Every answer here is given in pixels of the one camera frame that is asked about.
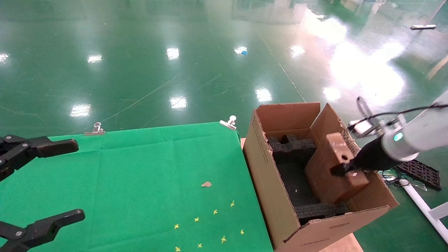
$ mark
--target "black plastic crate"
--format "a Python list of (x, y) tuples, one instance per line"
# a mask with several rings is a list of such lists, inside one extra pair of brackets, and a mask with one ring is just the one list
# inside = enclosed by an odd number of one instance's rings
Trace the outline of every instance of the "black plastic crate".
[(429, 188), (438, 191), (442, 189), (439, 171), (418, 160), (402, 163), (397, 165), (396, 168), (409, 177), (423, 182)]

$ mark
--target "white rod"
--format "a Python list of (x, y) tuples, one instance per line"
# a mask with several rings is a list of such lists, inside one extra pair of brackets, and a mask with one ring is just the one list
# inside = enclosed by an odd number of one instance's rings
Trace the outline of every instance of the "white rod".
[(422, 197), (415, 191), (414, 187), (409, 183), (409, 181), (405, 179), (400, 179), (400, 184), (403, 186), (403, 189), (409, 194), (409, 197), (415, 202), (415, 204), (420, 208), (425, 217), (429, 220), (429, 222), (434, 226), (435, 230), (442, 236), (443, 240), (448, 243), (448, 230), (443, 225), (440, 220), (434, 219), (429, 211), (431, 210), (426, 202), (422, 199)]
[(429, 214), (436, 220), (448, 216), (448, 202), (445, 202), (440, 206), (429, 210)]

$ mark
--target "wooden table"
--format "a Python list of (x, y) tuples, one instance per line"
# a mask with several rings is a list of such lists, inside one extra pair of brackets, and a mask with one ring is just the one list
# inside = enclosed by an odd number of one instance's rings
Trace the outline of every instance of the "wooden table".
[[(245, 140), (246, 138), (241, 138), (241, 148), (243, 148)], [(355, 236), (349, 234), (320, 252), (363, 252), (363, 250)]]

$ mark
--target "green epoxy floor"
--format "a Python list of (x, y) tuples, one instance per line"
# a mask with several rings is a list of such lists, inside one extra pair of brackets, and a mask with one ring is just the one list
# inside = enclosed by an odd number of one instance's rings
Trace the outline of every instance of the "green epoxy floor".
[[(427, 105), (447, 89), (441, 0), (3, 0), (0, 134), (25, 137), (212, 122), (259, 104), (330, 102), (345, 122)], [(247, 55), (240, 54), (246, 50)], [(448, 181), (447, 148), (420, 161)], [(401, 205), (355, 233), (366, 252), (447, 251), (400, 188)], [(430, 207), (447, 189), (419, 191)]]

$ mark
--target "green cloth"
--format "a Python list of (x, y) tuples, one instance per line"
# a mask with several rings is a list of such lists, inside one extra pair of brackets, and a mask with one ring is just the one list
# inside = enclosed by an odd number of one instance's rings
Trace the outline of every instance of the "green cloth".
[(51, 139), (68, 138), (78, 152), (34, 159), (0, 182), (4, 222), (86, 213), (33, 252), (272, 252), (236, 131), (203, 123)]

